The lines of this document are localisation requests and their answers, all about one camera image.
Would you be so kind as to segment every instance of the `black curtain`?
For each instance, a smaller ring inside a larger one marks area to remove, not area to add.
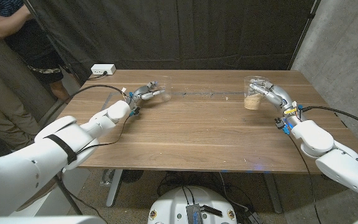
[[[117,69],[285,70],[314,0],[25,3],[82,82]]]

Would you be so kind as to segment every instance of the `clear plastic cup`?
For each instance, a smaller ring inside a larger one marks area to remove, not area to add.
[[[170,101],[172,95],[172,79],[168,75],[163,75],[158,81],[158,88],[161,91],[161,99],[163,101]]]
[[[251,83],[256,85],[263,85],[264,82],[269,81],[268,78],[258,77],[258,76],[249,76],[244,78],[244,107],[249,110],[259,109],[260,103],[262,102],[264,96],[254,89],[250,88]]]

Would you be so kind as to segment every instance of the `wood grain surface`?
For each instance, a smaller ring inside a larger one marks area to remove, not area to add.
[[[307,173],[291,139],[275,126],[279,112],[266,100],[259,110],[244,108],[244,77],[250,75],[267,77],[303,106],[328,106],[300,72],[117,70],[113,76],[87,81],[83,88],[104,84],[125,87],[128,93],[162,75],[172,78],[172,99],[164,102],[156,96],[145,101],[140,114],[128,119],[121,139],[99,147],[82,167]],[[71,115],[83,124],[109,96],[107,106],[122,99],[110,88],[86,90],[72,99],[60,117]],[[334,113],[315,109],[305,116],[358,153],[358,139]],[[115,141],[123,122],[101,142]],[[304,158],[312,173],[320,173],[314,159]]]

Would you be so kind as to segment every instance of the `metal table leg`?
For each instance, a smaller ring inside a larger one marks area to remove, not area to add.
[[[276,186],[276,182],[274,181],[273,174],[264,173],[265,182],[267,186],[267,190],[270,195],[270,199],[273,204],[274,212],[280,214],[283,212],[283,207],[281,206],[280,196],[278,195],[278,190]]]
[[[118,170],[118,169],[114,170],[114,175],[111,180],[110,191],[106,202],[107,207],[111,207],[114,205],[114,202],[116,200],[116,195],[118,193],[121,175],[122,175],[122,170]]]

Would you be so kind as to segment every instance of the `electrical outlet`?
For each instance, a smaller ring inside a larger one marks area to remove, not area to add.
[[[112,75],[116,71],[116,66],[114,64],[94,64],[91,71],[93,75],[103,75],[104,72],[107,72],[107,75]]]

